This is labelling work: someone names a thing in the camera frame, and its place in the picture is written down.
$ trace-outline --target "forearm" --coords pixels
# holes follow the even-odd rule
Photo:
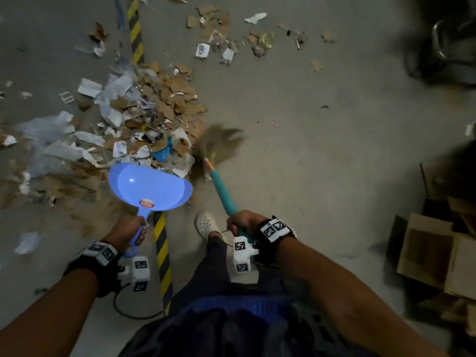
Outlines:
[[[381,356],[445,356],[345,268],[293,238],[277,249],[281,269],[310,286],[342,335]]]
[[[98,288],[92,271],[70,272],[0,331],[0,356],[68,356]]]

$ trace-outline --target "person's right hand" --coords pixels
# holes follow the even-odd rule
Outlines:
[[[265,216],[252,212],[250,210],[240,210],[233,213],[230,218],[227,219],[227,229],[233,233],[235,237],[239,236],[238,228],[246,229],[250,236],[254,235],[259,223],[266,220]]]

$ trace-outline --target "ankle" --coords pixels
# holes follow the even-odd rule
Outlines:
[[[211,240],[212,238],[217,238],[217,237],[220,239],[223,239],[222,235],[217,231],[213,231],[208,234],[208,240]]]

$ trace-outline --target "person's right arm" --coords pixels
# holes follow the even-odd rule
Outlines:
[[[228,229],[250,235],[266,217],[243,210],[228,220]],[[294,238],[277,246],[282,271],[310,287],[312,298],[323,306],[341,334],[350,342],[382,357],[443,357],[442,350],[415,332],[369,287],[345,268]]]

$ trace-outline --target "shoe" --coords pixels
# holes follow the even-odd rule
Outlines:
[[[211,232],[220,233],[220,228],[218,228],[217,222],[215,221],[213,214],[211,214],[211,212],[205,209],[200,210],[197,216],[195,217],[195,228],[200,234],[200,236],[206,241],[208,241],[208,235]]]

